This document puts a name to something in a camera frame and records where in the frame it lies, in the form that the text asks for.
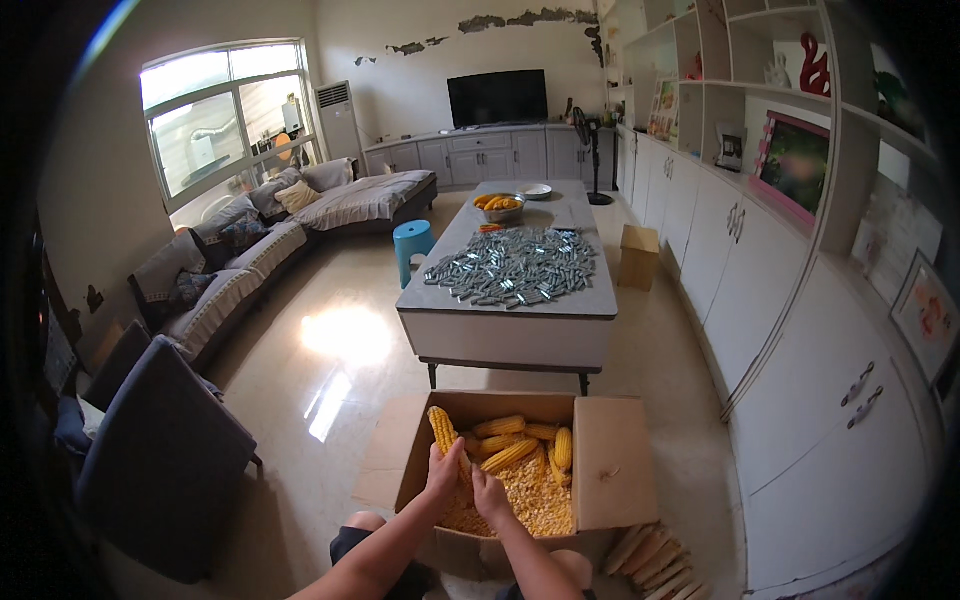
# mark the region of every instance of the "person's knee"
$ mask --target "person's knee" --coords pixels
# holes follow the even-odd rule
[[[550,558],[560,564],[580,589],[590,589],[593,565],[586,556],[573,550],[556,550],[550,553]]]
[[[347,522],[344,523],[344,526],[353,527],[354,529],[376,531],[386,524],[387,520],[377,513],[361,512],[350,515],[350,518],[347,519]]]

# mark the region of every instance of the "glossy floor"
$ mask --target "glossy floor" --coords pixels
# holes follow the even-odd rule
[[[435,235],[467,197],[438,197],[427,213]],[[593,211],[615,280],[629,208],[618,199]],[[265,463],[259,478],[248,469],[212,578],[175,584],[108,547],[103,560],[122,597],[282,598],[329,569],[330,541],[363,508],[350,492],[384,400],[430,389],[394,309],[399,293],[387,235],[318,248],[278,284],[207,373]],[[714,597],[737,598],[746,579],[739,491],[694,331],[662,270],[650,293],[616,295],[610,354],[590,392],[645,400],[661,518]],[[579,390],[569,374],[440,367],[437,377],[451,389]],[[496,588],[444,577],[444,590],[428,597],[493,598]],[[595,588],[601,599],[634,597],[622,582],[598,579]]]

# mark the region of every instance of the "dark gray armchair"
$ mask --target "dark gray armchair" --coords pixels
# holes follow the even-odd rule
[[[108,363],[132,366],[123,377],[102,373],[102,387],[122,383],[86,454],[74,502],[125,554],[193,584],[208,574],[247,464],[260,466],[256,442],[169,339],[155,338],[133,362],[129,352],[143,338],[130,331],[124,338]]]

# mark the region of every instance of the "cardboard box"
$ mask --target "cardboard box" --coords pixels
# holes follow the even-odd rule
[[[623,226],[620,238],[620,287],[637,287],[649,292],[660,264],[660,241],[653,229]]]
[[[548,550],[576,550],[598,564],[615,528],[658,520],[646,415],[636,397],[438,391],[393,398],[373,430],[355,501],[399,513],[423,490],[434,442],[426,410],[434,405],[446,410],[459,431],[516,414],[572,428],[575,535],[539,538]],[[513,575],[499,540],[443,527],[434,528],[418,559],[474,581]]]

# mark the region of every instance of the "window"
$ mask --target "window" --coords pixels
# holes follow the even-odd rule
[[[174,228],[193,227],[318,155],[299,42],[231,44],[140,73],[144,117]]]

